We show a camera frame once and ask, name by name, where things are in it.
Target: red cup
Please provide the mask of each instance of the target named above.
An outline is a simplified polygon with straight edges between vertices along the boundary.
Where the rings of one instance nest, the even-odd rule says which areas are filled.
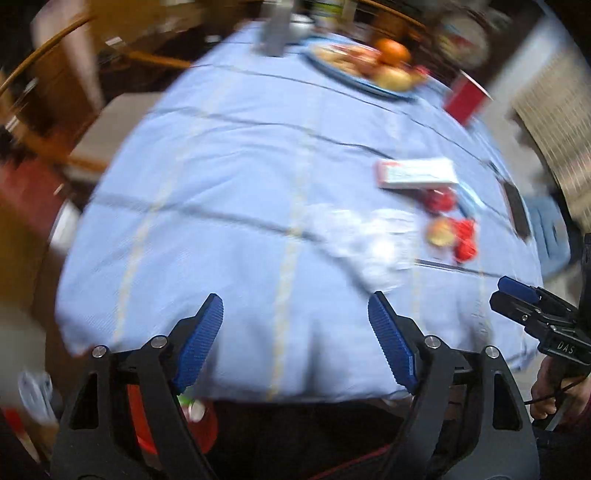
[[[443,109],[463,127],[491,96],[465,72],[460,72],[452,84]]]

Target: human hand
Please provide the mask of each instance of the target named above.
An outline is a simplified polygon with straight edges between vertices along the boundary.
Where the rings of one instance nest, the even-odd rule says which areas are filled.
[[[546,395],[552,395],[558,388],[558,382],[552,379],[551,367],[556,362],[555,359],[547,356],[542,360],[540,370],[538,371],[538,379],[531,387],[531,398],[536,399],[544,397]],[[580,380],[581,377],[565,378],[560,381],[560,388],[568,387],[571,383]],[[576,420],[579,415],[582,414],[583,410],[589,402],[591,397],[591,377],[587,377],[580,384],[569,388],[566,395],[572,397],[573,403],[565,412],[564,417],[561,420],[562,423],[571,423]],[[556,399],[549,398],[548,400],[540,401],[530,405],[530,414],[535,420],[541,420],[546,418],[548,415],[556,413]]]

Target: stool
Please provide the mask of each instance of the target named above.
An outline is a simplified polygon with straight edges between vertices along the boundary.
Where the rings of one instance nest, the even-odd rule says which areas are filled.
[[[524,202],[530,213],[542,277],[551,277],[566,268],[570,261],[566,223],[552,197],[526,197]]]

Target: plastic bag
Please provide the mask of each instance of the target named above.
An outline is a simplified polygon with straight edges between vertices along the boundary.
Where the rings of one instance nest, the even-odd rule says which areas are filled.
[[[60,404],[61,398],[53,390],[47,372],[21,372],[18,376],[18,391],[28,414],[40,425],[57,422],[52,405]]]
[[[312,205],[307,230],[333,257],[342,258],[370,292],[388,292],[408,280],[417,230],[412,214],[380,209],[362,217],[352,210]]]

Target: table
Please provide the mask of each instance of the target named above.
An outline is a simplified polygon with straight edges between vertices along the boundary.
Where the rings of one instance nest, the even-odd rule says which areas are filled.
[[[492,312],[502,275],[541,284],[532,239],[519,239],[486,128],[462,128],[436,81],[414,102],[369,96],[289,47],[255,49],[260,24],[229,37],[170,87],[125,141],[86,208],[61,278],[56,318],[72,353],[137,348],[224,301],[224,323],[193,394],[242,401],[342,401],[405,394],[367,320],[369,292],[305,235],[311,205],[412,212],[380,190],[383,157],[446,156],[485,205],[480,254],[458,266],[421,241],[398,314],[451,347],[500,347],[513,368],[536,341]]]

